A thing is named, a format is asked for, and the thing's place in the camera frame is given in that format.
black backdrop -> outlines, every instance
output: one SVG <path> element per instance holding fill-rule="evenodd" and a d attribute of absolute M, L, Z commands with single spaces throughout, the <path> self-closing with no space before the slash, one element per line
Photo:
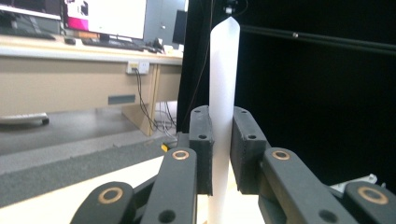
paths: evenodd
<path fill-rule="evenodd" d="M 248 4 L 248 10 L 236 17 L 242 27 L 396 44 L 394 1 Z M 241 2 L 238 9 L 244 6 Z M 189 7 L 188 27 L 196 19 L 195 9 Z M 215 10 L 214 18 L 223 19 L 221 10 Z M 194 39 L 208 41 L 207 35 L 195 34 Z M 181 111 L 190 111 L 188 96 L 197 84 L 197 76 L 186 73 L 185 66 L 205 61 L 188 56 L 198 51 L 199 45 L 192 48 L 186 37 L 177 110 L 177 130 L 185 133 L 188 125 L 181 125 Z M 207 68 L 203 74 L 205 82 L 191 109 L 208 104 Z M 273 147 L 296 152 L 325 184 L 375 174 L 396 192 L 395 53 L 241 32 L 235 105 L 252 113 Z"/>

yellow object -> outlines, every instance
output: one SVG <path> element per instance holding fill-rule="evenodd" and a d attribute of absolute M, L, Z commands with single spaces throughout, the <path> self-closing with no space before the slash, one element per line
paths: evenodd
<path fill-rule="evenodd" d="M 162 145 L 161 145 L 161 149 L 162 149 L 164 152 L 167 152 L 167 151 L 169 150 L 169 147 L 168 147 L 166 144 L 162 144 Z"/>

computer keyboard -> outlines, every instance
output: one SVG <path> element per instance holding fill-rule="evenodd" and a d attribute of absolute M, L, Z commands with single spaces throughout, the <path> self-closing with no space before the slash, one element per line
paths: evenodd
<path fill-rule="evenodd" d="M 99 39 L 82 39 L 82 44 L 87 46 L 96 46 L 96 47 L 104 47 L 104 48 L 113 48 L 113 49 L 131 49 L 143 51 L 144 49 L 139 45 L 132 42 L 124 42 L 117 40 L 108 40 L 108 41 L 100 41 Z"/>
<path fill-rule="evenodd" d="M 12 29 L 7 27 L 0 27 L 0 35 L 15 35 L 21 37 L 55 40 L 55 37 L 50 34 L 34 33 L 22 29 Z"/>

white paper sheet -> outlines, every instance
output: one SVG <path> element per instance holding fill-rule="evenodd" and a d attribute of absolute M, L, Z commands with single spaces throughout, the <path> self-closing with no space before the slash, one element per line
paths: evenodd
<path fill-rule="evenodd" d="M 228 180 L 239 32 L 238 22 L 230 17 L 217 25 L 210 35 L 209 116 L 215 144 L 209 224 L 222 223 L 224 220 L 222 208 Z"/>

gray carpet floor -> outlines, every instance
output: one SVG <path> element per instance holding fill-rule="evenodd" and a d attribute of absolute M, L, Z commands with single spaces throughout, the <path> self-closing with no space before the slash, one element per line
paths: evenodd
<path fill-rule="evenodd" d="M 162 156 L 161 143 L 169 140 L 159 137 L 0 175 L 0 207 Z"/>
<path fill-rule="evenodd" d="M 143 135 L 119 107 L 48 116 L 48 125 L 0 125 L 0 208 L 159 157 L 172 140 Z"/>

